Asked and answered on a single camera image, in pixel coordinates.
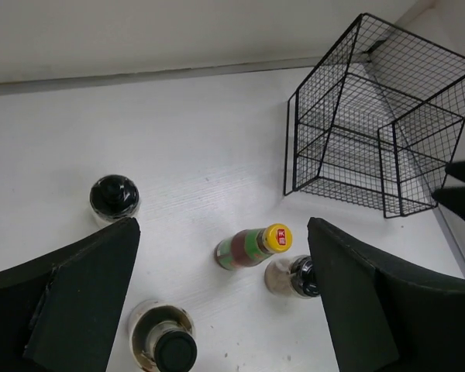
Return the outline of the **brown spice jar black cap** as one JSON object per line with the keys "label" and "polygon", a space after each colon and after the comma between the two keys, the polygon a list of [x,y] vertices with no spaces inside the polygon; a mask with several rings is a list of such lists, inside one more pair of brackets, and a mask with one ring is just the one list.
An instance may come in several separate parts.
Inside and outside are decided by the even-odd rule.
{"label": "brown spice jar black cap", "polygon": [[320,295],[309,255],[273,260],[264,271],[264,283],[271,294],[284,298],[310,299]]}

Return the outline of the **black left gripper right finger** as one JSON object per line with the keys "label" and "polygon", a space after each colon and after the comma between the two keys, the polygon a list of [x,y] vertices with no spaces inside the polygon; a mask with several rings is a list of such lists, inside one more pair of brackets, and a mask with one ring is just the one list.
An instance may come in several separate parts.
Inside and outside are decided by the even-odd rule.
{"label": "black left gripper right finger", "polygon": [[341,371],[465,371],[465,280],[320,218],[308,245]]}

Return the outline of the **white powder jar black cap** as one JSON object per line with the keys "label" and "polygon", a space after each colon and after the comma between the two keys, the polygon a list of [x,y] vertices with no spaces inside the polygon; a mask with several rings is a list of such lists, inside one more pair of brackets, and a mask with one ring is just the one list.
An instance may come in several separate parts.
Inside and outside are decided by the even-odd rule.
{"label": "white powder jar black cap", "polygon": [[131,179],[109,174],[92,185],[89,203],[96,224],[103,229],[121,219],[137,217],[141,199]]}

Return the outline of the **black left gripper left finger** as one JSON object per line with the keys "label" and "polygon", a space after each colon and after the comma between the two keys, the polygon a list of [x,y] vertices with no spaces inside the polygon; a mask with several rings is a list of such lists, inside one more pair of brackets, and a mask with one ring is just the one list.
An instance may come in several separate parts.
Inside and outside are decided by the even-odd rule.
{"label": "black left gripper left finger", "polygon": [[104,371],[140,241],[125,218],[0,271],[0,371]]}

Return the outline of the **tall dark sauce bottle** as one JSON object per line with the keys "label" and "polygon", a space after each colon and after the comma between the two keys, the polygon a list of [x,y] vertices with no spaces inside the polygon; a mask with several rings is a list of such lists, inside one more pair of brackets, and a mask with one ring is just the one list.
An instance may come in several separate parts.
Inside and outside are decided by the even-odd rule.
{"label": "tall dark sauce bottle", "polygon": [[145,300],[131,311],[127,332],[130,352],[142,371],[188,372],[195,365],[195,324],[181,307]]}

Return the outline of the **yellow cap sauce bottle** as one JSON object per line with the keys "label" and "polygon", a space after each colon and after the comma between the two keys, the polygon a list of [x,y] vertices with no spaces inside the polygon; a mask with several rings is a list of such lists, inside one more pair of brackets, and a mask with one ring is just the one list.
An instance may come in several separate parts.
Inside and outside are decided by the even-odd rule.
{"label": "yellow cap sauce bottle", "polygon": [[276,223],[260,229],[245,229],[223,239],[214,249],[216,263],[225,270],[255,267],[291,248],[291,230]]}

